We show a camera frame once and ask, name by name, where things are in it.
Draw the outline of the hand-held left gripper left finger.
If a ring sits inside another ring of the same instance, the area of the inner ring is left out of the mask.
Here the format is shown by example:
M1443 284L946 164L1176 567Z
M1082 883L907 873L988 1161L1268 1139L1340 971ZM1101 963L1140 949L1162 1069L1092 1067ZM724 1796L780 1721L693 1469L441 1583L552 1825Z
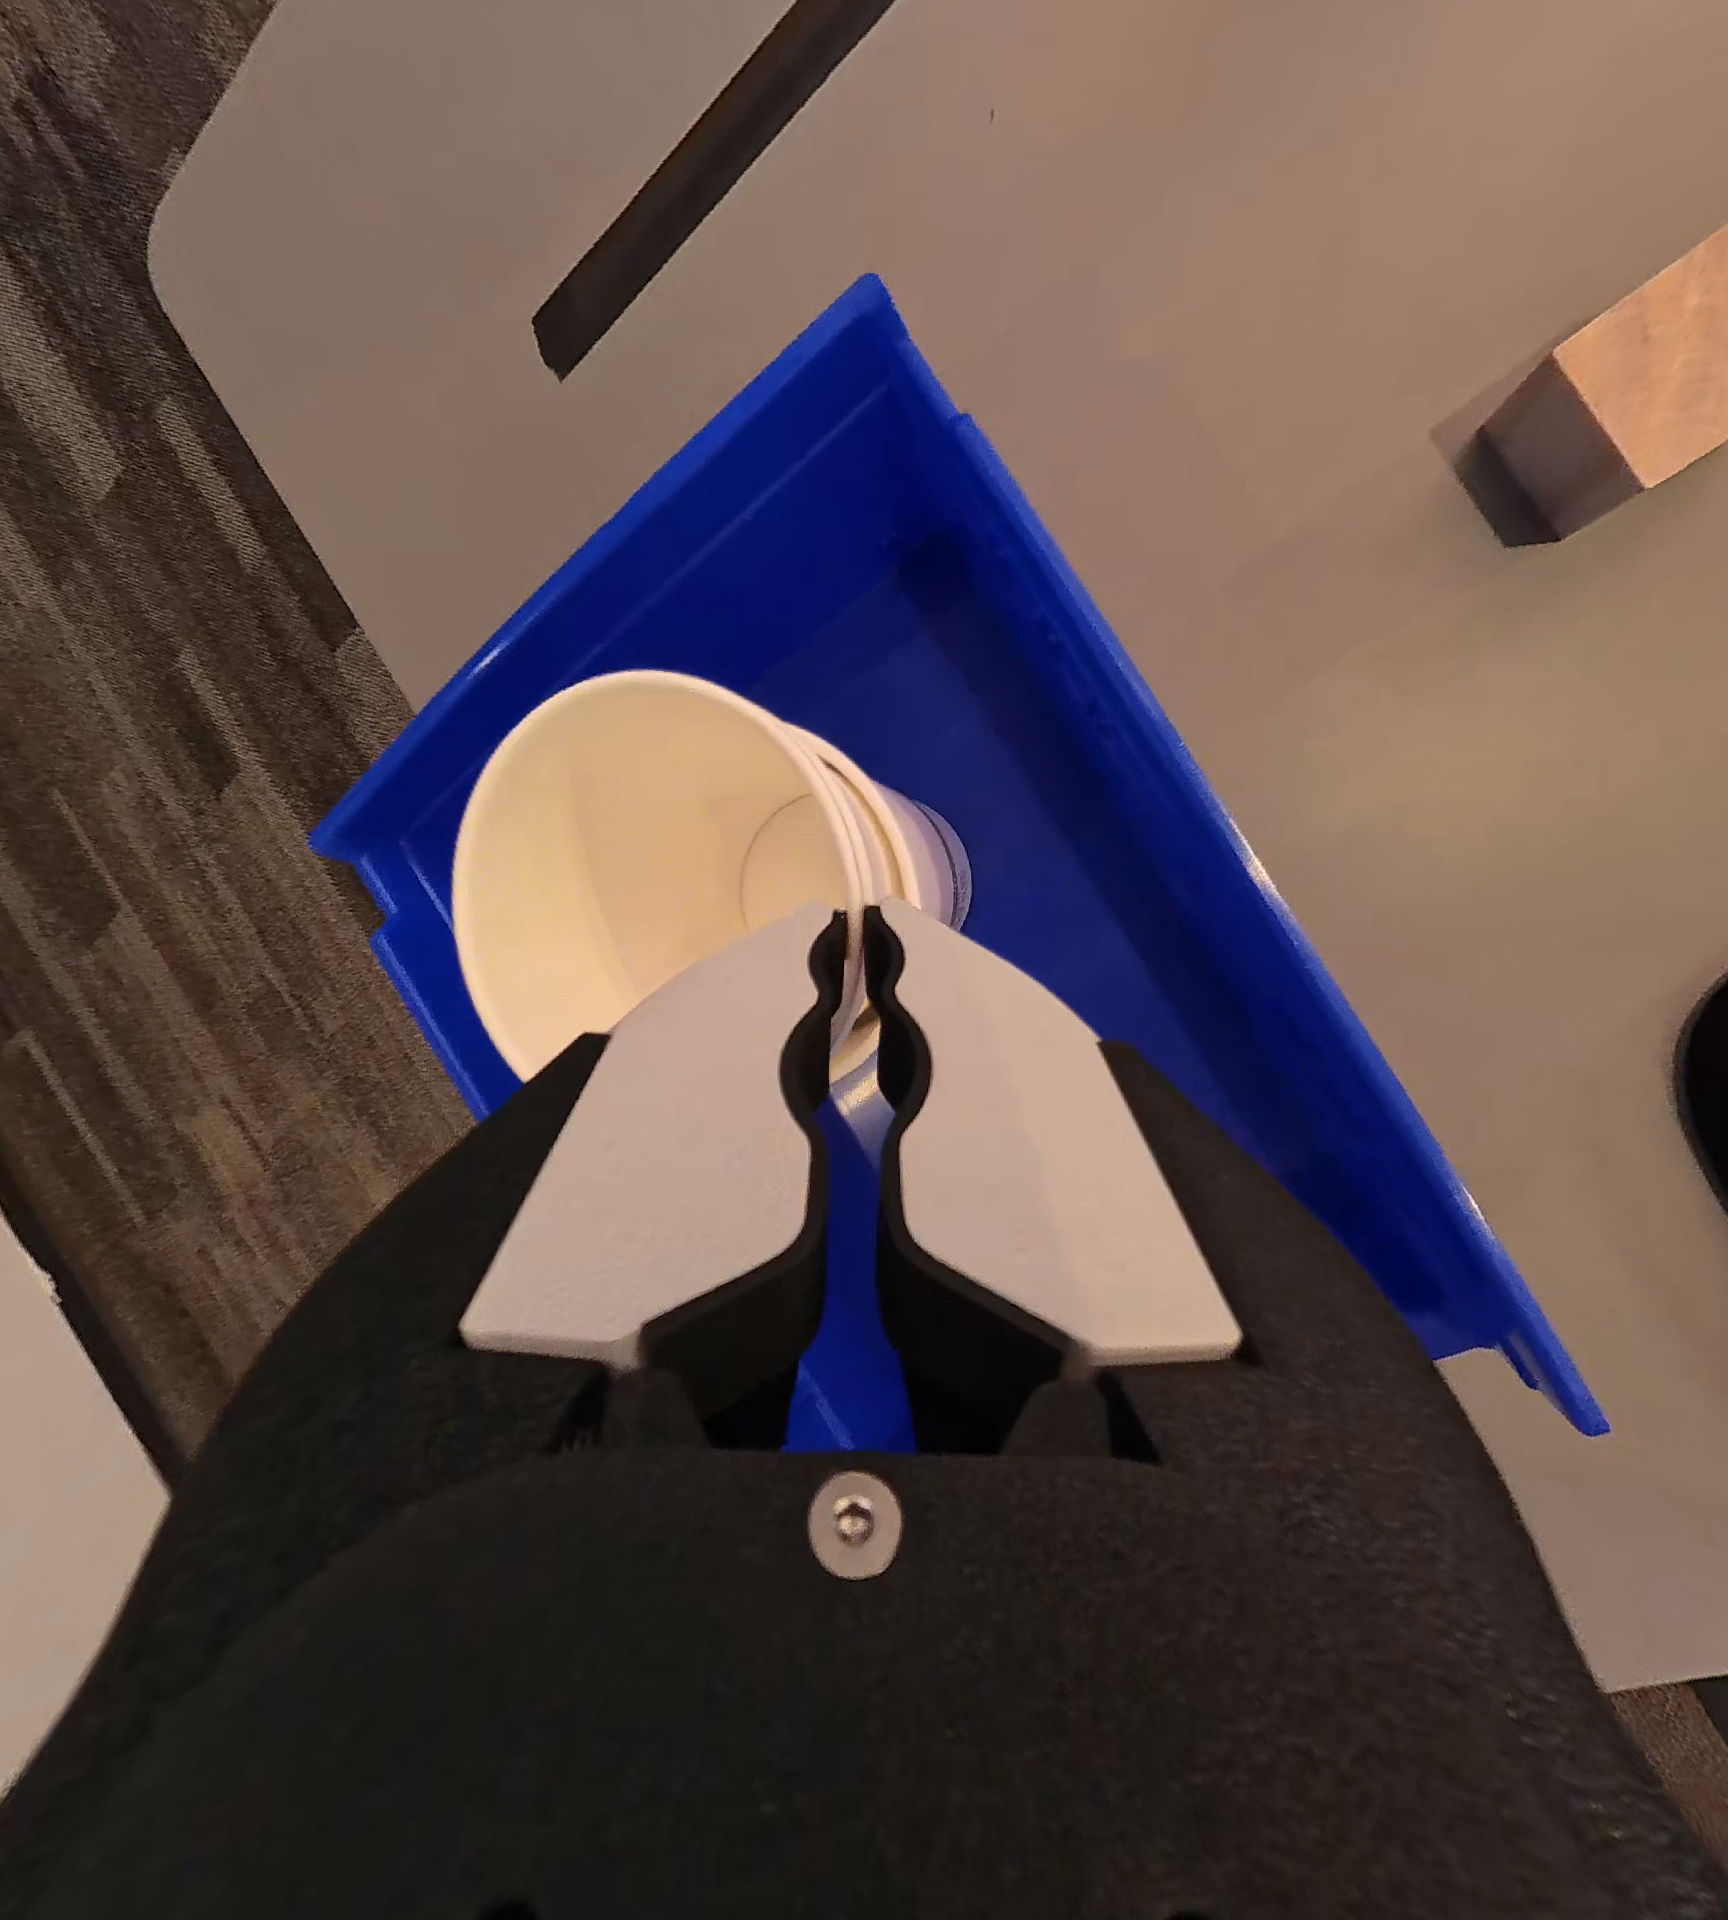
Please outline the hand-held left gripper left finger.
M834 1021L853 923L805 907L608 1034L471 1298L479 1352L669 1375L782 1444L827 1307Z

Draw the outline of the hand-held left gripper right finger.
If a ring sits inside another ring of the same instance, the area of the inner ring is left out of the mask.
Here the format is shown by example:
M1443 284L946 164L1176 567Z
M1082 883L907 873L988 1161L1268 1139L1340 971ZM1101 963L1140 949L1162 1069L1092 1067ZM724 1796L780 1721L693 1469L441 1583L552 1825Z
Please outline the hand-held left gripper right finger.
M868 913L876 1305L923 1444L999 1452L1029 1405L1223 1365L1242 1331L1098 1032L965 932Z

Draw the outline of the white paper cup green band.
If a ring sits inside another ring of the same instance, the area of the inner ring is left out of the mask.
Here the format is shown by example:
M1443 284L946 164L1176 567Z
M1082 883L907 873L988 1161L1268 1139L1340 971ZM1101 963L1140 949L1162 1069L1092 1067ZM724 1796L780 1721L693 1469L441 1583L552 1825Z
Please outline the white paper cup green band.
M868 909L878 905L886 896L886 886L895 883L900 873L897 853L871 804L871 781L850 757L820 735L797 727L786 727L784 733L792 735L805 755L818 765L831 789L833 803L853 843L860 907Z
M492 752L450 918L521 1081L805 907L860 918L850 836L788 727L721 685L625 671L552 695Z

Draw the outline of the blue plastic bin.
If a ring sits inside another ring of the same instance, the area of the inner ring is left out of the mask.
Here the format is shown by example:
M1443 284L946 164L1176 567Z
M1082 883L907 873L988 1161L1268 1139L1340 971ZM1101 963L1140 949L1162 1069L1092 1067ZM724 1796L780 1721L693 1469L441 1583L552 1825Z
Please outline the blue plastic bin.
M969 936L1135 1045L1315 1212L1432 1360L1610 1423L997 446L859 276L410 719L311 833L475 1118L523 1076L468 1003L468 792L560 690L719 685L929 804Z

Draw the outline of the wooden cube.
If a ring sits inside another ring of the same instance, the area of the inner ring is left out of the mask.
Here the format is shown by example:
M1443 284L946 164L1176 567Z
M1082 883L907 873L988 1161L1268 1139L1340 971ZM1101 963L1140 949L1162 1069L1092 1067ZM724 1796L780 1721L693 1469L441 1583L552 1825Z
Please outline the wooden cube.
M1568 540L1728 445L1728 221L1545 348L1449 445L1507 549Z

